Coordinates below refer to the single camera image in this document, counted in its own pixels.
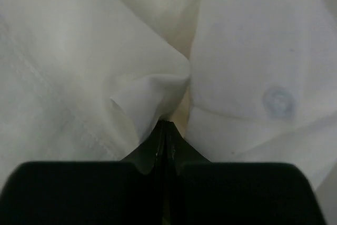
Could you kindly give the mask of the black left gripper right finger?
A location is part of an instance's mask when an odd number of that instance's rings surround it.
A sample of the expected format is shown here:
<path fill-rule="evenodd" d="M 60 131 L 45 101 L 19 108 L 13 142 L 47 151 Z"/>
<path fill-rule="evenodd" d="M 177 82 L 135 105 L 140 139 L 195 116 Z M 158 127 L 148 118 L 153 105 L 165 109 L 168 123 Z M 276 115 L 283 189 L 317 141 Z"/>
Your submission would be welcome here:
<path fill-rule="evenodd" d="M 211 162 L 165 123 L 171 224 L 325 224 L 307 178 L 286 163 Z"/>

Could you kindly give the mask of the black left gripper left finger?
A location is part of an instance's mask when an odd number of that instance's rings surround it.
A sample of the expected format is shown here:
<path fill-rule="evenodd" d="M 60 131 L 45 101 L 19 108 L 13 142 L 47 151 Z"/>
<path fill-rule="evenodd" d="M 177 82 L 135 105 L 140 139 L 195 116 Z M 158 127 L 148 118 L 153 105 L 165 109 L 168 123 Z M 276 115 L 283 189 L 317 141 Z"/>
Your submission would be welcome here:
<path fill-rule="evenodd" d="M 165 122 L 120 161 L 33 161 L 1 191 L 1 224 L 161 224 Z"/>

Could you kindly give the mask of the white shirt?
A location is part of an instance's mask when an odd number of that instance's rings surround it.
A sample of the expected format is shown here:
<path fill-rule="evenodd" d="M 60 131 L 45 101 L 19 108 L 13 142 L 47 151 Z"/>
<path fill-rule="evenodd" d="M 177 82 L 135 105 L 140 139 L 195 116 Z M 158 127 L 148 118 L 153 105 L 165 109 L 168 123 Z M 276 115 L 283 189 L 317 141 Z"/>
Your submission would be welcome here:
<path fill-rule="evenodd" d="M 1 0 L 1 183 L 32 160 L 119 160 L 190 91 L 211 161 L 296 165 L 336 200 L 325 0 L 201 0 L 185 57 L 121 0 Z"/>

